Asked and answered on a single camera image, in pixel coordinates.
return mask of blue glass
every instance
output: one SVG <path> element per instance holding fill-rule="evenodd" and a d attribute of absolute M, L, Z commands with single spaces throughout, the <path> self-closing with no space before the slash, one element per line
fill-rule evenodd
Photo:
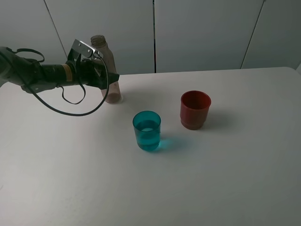
<path fill-rule="evenodd" d="M 145 151 L 154 151 L 160 143 L 160 116 L 151 111 L 138 113 L 133 119 L 138 146 Z"/>

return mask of clear bottle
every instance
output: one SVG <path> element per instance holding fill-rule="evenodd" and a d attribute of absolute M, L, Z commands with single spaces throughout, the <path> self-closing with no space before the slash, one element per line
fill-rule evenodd
<path fill-rule="evenodd" d="M 107 65 L 108 71 L 110 73 L 116 73 L 116 66 L 115 66 L 115 60 L 114 55 L 112 51 L 108 47 L 108 43 L 105 40 L 105 37 L 103 35 L 95 35 L 91 38 L 91 45 L 92 47 L 96 48 L 98 51 L 100 51 L 103 55 L 103 60 L 105 64 Z M 103 64 L 101 60 L 94 60 L 97 64 Z M 102 89 L 102 95 L 104 97 L 107 89 Z M 119 83 L 118 81 L 110 84 L 109 86 L 109 93 L 106 98 L 106 102 L 109 104 L 113 104 L 118 102 L 121 99 L 120 89 L 119 89 Z"/>

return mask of table surface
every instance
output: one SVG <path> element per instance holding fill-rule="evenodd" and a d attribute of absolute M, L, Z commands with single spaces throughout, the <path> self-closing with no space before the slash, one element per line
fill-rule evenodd
<path fill-rule="evenodd" d="M 0 225 L 301 225 L 301 76 L 290 68 L 123 75 L 124 100 L 86 117 L 59 115 L 18 86 L 0 88 Z M 180 98 L 212 99 L 203 129 L 180 123 Z M 87 87 L 73 106 L 101 100 Z M 80 99 L 80 87 L 66 97 Z M 132 119 L 162 119 L 158 153 L 136 144 Z"/>

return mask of red plastic cup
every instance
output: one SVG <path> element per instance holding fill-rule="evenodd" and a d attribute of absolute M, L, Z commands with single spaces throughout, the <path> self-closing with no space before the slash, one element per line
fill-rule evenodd
<path fill-rule="evenodd" d="M 210 97 L 201 91 L 188 91 L 181 97 L 181 123 L 184 127 L 191 130 L 199 129 L 206 121 Z"/>

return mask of cup rim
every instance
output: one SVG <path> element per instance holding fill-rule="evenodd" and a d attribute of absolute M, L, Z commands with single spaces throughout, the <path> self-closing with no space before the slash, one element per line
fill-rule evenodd
<path fill-rule="evenodd" d="M 152 112 L 152 113 L 155 113 L 155 114 L 159 117 L 160 123 L 158 124 L 158 126 L 157 126 L 156 128 L 154 128 L 153 130 L 150 130 L 150 131 L 142 131 L 142 130 L 136 128 L 136 126 L 134 125 L 134 119 L 135 119 L 135 117 L 136 117 L 138 114 L 143 113 L 143 112 Z M 140 131 L 140 132 L 143 132 L 143 133 L 153 132 L 154 130 L 156 130 L 156 129 L 158 129 L 158 128 L 160 127 L 160 125 L 161 125 L 161 117 L 160 117 L 160 115 L 159 115 L 158 113 L 156 113 L 156 112 L 154 112 L 154 111 L 141 111 L 141 112 L 138 112 L 138 113 L 134 116 L 132 123 L 133 123 L 134 129 L 136 129 L 136 130 L 138 130 L 138 131 Z"/>
<path fill-rule="evenodd" d="M 209 105 L 206 106 L 205 108 L 201 108 L 201 109 L 193 109 L 193 108 L 188 107 L 188 106 L 183 102 L 183 97 L 184 97 L 185 94 L 188 94 L 188 93 L 191 93 L 191 92 L 197 92 L 197 93 L 201 93 L 201 94 L 205 95 L 205 96 L 209 99 Z M 210 98 L 210 96 L 209 96 L 208 94 L 206 94 L 206 93 L 204 93 L 204 92 L 202 92 L 202 91 L 198 91 L 198 90 L 190 90 L 190 91 L 185 92 L 185 93 L 181 96 L 181 103 L 183 104 L 184 107 L 186 107 L 186 108 L 189 109 L 189 110 L 192 110 L 192 111 L 201 111 L 201 110 L 207 109 L 207 108 L 209 108 L 209 107 L 211 106 L 211 98 Z"/>

